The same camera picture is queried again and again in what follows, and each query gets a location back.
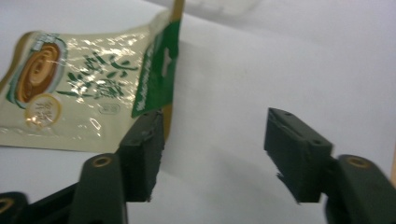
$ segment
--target white background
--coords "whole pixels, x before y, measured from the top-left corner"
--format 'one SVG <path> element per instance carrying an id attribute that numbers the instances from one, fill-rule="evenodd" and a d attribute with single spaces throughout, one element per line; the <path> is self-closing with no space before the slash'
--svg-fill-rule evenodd
<path id="1" fill-rule="evenodd" d="M 2 1 L 0 77 L 26 32 L 117 32 L 161 9 L 126 0 Z M 334 156 L 363 156 L 390 175 L 396 2 L 262 0 L 242 9 L 190 7 L 185 15 L 172 132 L 153 200 L 128 204 L 131 223 L 326 223 L 323 204 L 295 203 L 262 149 L 270 106 L 334 143 Z M 23 191 L 35 202 L 78 181 L 93 155 L 1 147 L 0 192 Z"/>

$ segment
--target printed food image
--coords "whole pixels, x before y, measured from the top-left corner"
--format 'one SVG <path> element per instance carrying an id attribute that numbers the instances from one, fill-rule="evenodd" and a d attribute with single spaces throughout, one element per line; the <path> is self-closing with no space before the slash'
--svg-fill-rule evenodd
<path id="1" fill-rule="evenodd" d="M 17 100 L 28 103 L 36 95 L 43 93 L 50 85 L 60 56 L 56 44 L 45 43 L 34 52 L 21 71 L 15 95 Z"/>

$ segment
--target snack package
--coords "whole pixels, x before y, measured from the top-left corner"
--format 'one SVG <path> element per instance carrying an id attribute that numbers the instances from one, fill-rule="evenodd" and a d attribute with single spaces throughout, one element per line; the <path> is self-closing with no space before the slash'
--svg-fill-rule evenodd
<path id="1" fill-rule="evenodd" d="M 161 108 L 167 135 L 182 7 L 115 34 L 24 35 L 0 82 L 0 145 L 114 152 Z"/>

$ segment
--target white table surface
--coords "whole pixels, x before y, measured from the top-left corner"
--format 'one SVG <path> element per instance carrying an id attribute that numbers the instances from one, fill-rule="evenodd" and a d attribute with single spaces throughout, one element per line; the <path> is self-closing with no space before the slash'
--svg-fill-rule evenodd
<path id="1" fill-rule="evenodd" d="M 0 77 L 26 32 L 117 32 L 161 9 L 126 0 L 1 1 Z M 389 176 L 395 9 L 391 0 L 262 0 L 238 16 L 185 15 L 172 132 L 153 200 L 129 203 L 130 223 L 326 223 L 323 203 L 296 204 L 263 151 L 270 106 L 329 139 L 334 156 L 363 156 Z M 0 192 L 35 202 L 78 181 L 93 155 L 1 147 Z"/>

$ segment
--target green label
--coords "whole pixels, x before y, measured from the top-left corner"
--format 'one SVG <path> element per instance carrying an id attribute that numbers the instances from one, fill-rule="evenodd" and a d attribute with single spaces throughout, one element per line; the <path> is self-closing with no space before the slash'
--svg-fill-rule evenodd
<path id="1" fill-rule="evenodd" d="M 132 117 L 172 103 L 180 21 L 170 23 L 146 50 Z"/>

